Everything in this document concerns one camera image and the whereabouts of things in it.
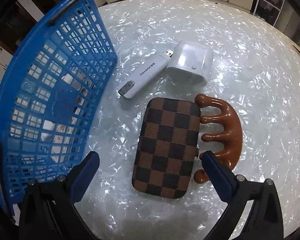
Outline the blue plastic basket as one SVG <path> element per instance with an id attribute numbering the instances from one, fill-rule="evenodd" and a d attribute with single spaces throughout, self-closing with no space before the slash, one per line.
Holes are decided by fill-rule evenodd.
<path id="1" fill-rule="evenodd" d="M 84 154 L 99 101 L 117 64 L 117 54 L 94 0 L 64 0 L 28 33 L 0 84 L 0 205 L 13 213 L 30 180 L 53 181 L 68 174 Z M 89 115 L 74 160 L 52 161 L 51 142 L 42 142 L 46 119 L 62 77 L 83 73 L 90 81 Z"/>

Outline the white earbud charging case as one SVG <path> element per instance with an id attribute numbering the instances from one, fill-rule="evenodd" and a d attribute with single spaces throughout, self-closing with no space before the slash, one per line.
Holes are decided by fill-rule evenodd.
<path id="1" fill-rule="evenodd" d="M 213 62 L 213 50 L 195 41 L 180 41 L 167 65 L 166 73 L 175 82 L 207 85 Z"/>

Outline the white remote control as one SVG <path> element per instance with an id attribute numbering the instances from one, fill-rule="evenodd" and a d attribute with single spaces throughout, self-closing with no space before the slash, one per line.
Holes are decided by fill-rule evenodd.
<path id="1" fill-rule="evenodd" d="M 84 108 L 87 103 L 88 88 L 91 81 L 79 72 L 72 72 L 62 77 L 62 88 L 58 89 L 53 101 L 52 113 L 55 121 L 46 119 L 44 132 L 40 136 L 42 142 L 51 142 L 52 161 L 63 163 L 67 159 L 74 160 L 73 154 L 79 151 L 82 143 L 80 135 L 85 133 L 81 126 L 89 113 Z"/>

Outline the brown wooden massage comb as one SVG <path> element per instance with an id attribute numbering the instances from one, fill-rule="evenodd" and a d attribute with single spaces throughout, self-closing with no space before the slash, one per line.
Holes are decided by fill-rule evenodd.
<path id="1" fill-rule="evenodd" d="M 194 102 L 200 107 L 216 107 L 221 112 L 218 115 L 202 115 L 201 124 L 219 124 L 223 131 L 216 134 L 204 133 L 203 142 L 220 142 L 223 150 L 216 152 L 215 156 L 224 166 L 233 170 L 237 165 L 243 146 L 243 132 L 240 119 L 234 108 L 226 101 L 204 94 L 196 95 Z"/>

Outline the brown checkered case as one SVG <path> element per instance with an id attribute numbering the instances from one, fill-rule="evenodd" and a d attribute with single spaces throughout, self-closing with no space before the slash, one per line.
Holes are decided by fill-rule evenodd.
<path id="1" fill-rule="evenodd" d="M 151 99 L 136 150 L 134 189 L 164 198 L 183 197 L 198 156 L 199 127 L 197 104 L 168 98 Z"/>

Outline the white USB dongle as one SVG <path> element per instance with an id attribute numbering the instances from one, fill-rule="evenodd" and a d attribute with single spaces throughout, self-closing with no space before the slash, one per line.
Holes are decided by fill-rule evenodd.
<path id="1" fill-rule="evenodd" d="M 144 64 L 136 68 L 120 86 L 118 93 L 126 99 L 132 99 L 140 90 L 145 88 L 155 77 L 166 69 L 174 51 L 155 52 Z"/>

